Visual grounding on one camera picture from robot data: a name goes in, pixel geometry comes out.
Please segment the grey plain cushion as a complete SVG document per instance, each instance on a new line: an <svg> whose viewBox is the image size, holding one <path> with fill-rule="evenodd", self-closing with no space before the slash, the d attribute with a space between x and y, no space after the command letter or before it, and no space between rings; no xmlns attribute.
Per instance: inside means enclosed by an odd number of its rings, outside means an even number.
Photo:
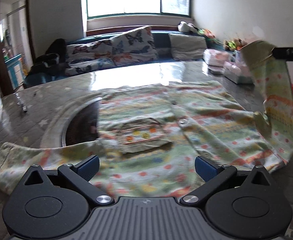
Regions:
<svg viewBox="0 0 293 240"><path fill-rule="evenodd" d="M202 36L169 34L171 55L176 61L200 60L207 49L206 39Z"/></svg>

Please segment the grey quilted star table mat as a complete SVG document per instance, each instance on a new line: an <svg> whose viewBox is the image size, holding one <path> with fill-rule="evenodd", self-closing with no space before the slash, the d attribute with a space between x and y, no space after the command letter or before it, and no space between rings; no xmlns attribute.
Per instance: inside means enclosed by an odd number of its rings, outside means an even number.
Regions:
<svg viewBox="0 0 293 240"><path fill-rule="evenodd" d="M68 77L18 92L28 108L23 113L14 94L5 96L3 122L0 123L0 147L4 142L38 148L46 128L65 104L78 96L104 88L143 86L170 81L200 82L216 80L236 101L249 111L262 110L262 97L253 86L236 85L225 77L210 74L202 62L167 62L100 70ZM273 178L283 189L293 209L293 157L277 170ZM293 239L293 219L287 232Z"/></svg>

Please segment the small plush toys group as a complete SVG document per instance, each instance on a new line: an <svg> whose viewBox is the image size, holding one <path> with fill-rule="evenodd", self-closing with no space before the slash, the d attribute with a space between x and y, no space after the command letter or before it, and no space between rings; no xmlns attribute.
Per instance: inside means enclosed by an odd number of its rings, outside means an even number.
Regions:
<svg viewBox="0 0 293 240"><path fill-rule="evenodd" d="M223 48L226 51L236 51L240 50L242 47L246 46L247 42L240 38L234 38L230 41L224 40Z"/></svg>

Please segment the small flat grey box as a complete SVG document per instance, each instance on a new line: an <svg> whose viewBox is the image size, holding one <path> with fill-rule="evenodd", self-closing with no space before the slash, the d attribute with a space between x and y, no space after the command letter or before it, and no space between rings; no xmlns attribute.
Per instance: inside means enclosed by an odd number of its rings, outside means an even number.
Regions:
<svg viewBox="0 0 293 240"><path fill-rule="evenodd" d="M215 66L208 66L208 72L214 75L223 75L224 68L223 67L215 67Z"/></svg>

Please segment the patterned green children's jacket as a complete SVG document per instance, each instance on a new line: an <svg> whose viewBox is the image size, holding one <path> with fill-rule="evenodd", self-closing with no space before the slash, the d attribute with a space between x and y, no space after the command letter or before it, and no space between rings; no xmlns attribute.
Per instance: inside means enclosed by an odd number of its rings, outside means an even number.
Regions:
<svg viewBox="0 0 293 240"><path fill-rule="evenodd" d="M0 148L0 190L11 194L29 166L53 170L91 155L100 170L91 183L112 197L181 197L200 186L197 156L243 170L274 172L293 155L293 92L287 64L272 45L255 41L241 53L264 98L264 112L245 110L217 81L172 82L103 89L66 103L44 134L41 148L10 142ZM98 138L54 147L68 118L98 103Z"/></svg>

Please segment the rear pink tissue pack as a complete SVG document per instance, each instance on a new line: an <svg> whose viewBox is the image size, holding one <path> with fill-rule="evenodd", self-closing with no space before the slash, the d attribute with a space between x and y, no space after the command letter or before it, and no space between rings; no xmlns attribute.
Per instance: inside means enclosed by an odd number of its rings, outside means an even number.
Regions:
<svg viewBox="0 0 293 240"><path fill-rule="evenodd" d="M227 51L206 49L203 53L203 60L209 66L223 67L225 62L231 60L232 55Z"/></svg>

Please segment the black pen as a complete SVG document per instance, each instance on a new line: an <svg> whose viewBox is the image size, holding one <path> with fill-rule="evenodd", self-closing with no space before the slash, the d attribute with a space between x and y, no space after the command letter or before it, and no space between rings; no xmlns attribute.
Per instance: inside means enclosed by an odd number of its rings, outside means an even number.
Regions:
<svg viewBox="0 0 293 240"><path fill-rule="evenodd" d="M25 103L23 102L23 100L21 99L21 97L19 96L18 93L15 93L15 97L17 99L17 104L21 107L22 112L25 114L28 111L27 106L25 105Z"/></svg>

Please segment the round black induction cooktop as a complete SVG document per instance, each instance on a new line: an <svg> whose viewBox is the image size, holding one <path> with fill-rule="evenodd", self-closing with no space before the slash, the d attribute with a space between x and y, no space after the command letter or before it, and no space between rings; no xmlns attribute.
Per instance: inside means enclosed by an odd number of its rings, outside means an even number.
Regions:
<svg viewBox="0 0 293 240"><path fill-rule="evenodd" d="M100 100L101 98L90 100L72 113L62 129L62 146L71 146L98 139Z"/></svg>

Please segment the pink tissue pack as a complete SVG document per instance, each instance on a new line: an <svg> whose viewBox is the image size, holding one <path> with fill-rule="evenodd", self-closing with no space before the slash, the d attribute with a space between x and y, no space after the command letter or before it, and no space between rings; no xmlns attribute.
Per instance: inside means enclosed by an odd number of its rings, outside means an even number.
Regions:
<svg viewBox="0 0 293 240"><path fill-rule="evenodd" d="M226 61L223 65L223 74L237 85L253 84L251 72L245 63L236 64Z"/></svg>
<svg viewBox="0 0 293 240"><path fill-rule="evenodd" d="M225 62L231 60L232 55L227 51L206 49L203 53L203 60L209 66L223 67Z"/></svg>

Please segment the flat butterfly pillow stack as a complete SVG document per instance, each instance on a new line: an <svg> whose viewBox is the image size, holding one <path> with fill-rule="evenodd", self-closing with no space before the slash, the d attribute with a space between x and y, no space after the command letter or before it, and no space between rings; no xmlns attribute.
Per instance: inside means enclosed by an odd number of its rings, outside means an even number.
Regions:
<svg viewBox="0 0 293 240"><path fill-rule="evenodd" d="M66 64L65 76L114 68L110 39L66 46Z"/></svg>

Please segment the large butterfly pillow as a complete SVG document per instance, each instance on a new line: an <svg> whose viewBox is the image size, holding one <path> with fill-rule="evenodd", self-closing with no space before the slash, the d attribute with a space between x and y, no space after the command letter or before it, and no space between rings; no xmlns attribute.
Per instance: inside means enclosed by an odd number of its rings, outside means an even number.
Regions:
<svg viewBox="0 0 293 240"><path fill-rule="evenodd" d="M113 61L118 67L158 60L149 25L126 31L111 38Z"/></svg>

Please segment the black clothes pile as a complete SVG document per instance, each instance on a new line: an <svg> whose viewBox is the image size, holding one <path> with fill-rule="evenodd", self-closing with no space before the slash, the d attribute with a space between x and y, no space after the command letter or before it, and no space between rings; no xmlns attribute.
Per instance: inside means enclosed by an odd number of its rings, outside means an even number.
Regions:
<svg viewBox="0 0 293 240"><path fill-rule="evenodd" d="M61 72L61 66L66 61L66 53L66 41L62 38L56 39L43 55L35 59L28 76L40 73L56 76Z"/></svg>

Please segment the white plush toy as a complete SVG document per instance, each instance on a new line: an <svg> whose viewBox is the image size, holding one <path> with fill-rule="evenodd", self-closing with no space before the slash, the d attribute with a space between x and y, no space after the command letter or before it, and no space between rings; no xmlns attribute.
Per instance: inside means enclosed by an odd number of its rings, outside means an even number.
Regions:
<svg viewBox="0 0 293 240"><path fill-rule="evenodd" d="M184 21L181 21L179 23L179 25L177 26L178 28L178 31L182 32L182 33L193 33L193 34L196 34L198 33L198 27L194 26L194 24L192 23L187 23L187 22L184 22Z"/></svg>

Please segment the blue white cabinet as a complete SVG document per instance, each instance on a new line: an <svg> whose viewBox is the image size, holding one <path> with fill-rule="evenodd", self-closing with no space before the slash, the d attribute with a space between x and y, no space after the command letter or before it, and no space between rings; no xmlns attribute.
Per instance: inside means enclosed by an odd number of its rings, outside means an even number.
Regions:
<svg viewBox="0 0 293 240"><path fill-rule="evenodd" d="M18 54L13 58L6 60L5 65L12 84L13 90L18 88L25 79L22 65L22 55Z"/></svg>

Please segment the blue sofa bench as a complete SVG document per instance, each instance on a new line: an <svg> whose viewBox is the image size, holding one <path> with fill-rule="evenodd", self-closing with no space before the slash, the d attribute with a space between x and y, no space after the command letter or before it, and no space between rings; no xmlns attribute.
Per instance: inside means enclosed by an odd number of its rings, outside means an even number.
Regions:
<svg viewBox="0 0 293 240"><path fill-rule="evenodd" d="M106 38L86 38L70 43L59 38L44 55L36 58L23 87L138 64L201 61L206 49L217 51L224 60L231 57L221 43L204 35L154 31L148 25Z"/></svg>

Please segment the front pink tissue pack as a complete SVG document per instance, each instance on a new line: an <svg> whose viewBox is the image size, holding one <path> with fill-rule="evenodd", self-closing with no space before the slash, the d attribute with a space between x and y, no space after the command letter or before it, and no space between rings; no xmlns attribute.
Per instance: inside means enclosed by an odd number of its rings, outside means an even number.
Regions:
<svg viewBox="0 0 293 240"><path fill-rule="evenodd" d="M223 74L237 85L253 84L251 72L245 63L236 64L226 61L223 65Z"/></svg>

